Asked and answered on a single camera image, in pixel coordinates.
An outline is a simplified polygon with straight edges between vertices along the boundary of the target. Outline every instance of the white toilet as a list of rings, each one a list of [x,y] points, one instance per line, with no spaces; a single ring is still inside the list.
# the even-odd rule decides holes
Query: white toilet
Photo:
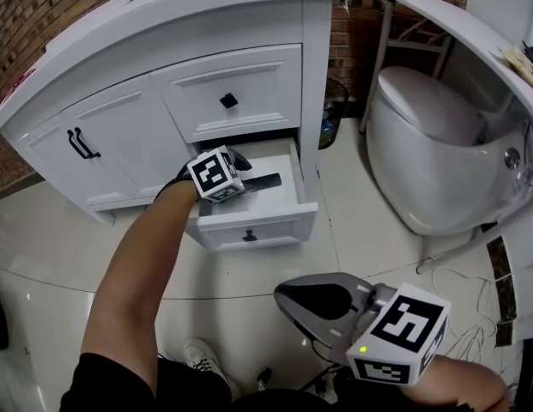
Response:
[[[533,197],[533,125],[480,114],[412,69],[380,72],[367,151],[380,190],[419,235],[500,221]]]

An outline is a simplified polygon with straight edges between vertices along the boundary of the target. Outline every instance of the toilet lid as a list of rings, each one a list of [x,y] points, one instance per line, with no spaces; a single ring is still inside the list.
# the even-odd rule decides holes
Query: toilet lid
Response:
[[[383,69],[379,87],[398,114],[432,139],[472,146],[484,129],[484,119],[462,96],[416,70]]]

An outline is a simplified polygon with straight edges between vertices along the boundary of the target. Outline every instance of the white sneaker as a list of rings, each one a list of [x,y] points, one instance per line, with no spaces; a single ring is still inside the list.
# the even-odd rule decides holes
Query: white sneaker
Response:
[[[239,387],[222,372],[221,365],[213,350],[201,339],[191,338],[186,339],[184,344],[184,356],[186,364],[202,373],[215,373],[222,377],[222,379],[230,387],[232,392],[232,401],[241,397]]]

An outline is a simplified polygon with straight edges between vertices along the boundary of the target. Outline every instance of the drawer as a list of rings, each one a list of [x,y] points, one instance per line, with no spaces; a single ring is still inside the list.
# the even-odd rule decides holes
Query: drawer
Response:
[[[226,203],[197,203],[186,232],[211,251],[227,251],[307,241],[318,212],[306,200],[294,140],[234,145],[252,164],[243,180],[279,173],[280,186],[235,197]]]
[[[300,126],[301,50],[276,45],[153,72],[186,142]]]

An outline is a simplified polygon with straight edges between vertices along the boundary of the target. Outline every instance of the white cube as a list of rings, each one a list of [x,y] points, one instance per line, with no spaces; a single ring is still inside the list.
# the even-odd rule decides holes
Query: white cube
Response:
[[[200,154],[188,171],[201,198],[220,203],[245,190],[225,145]]]
[[[451,302],[404,283],[346,356],[357,379],[414,385],[448,328]]]

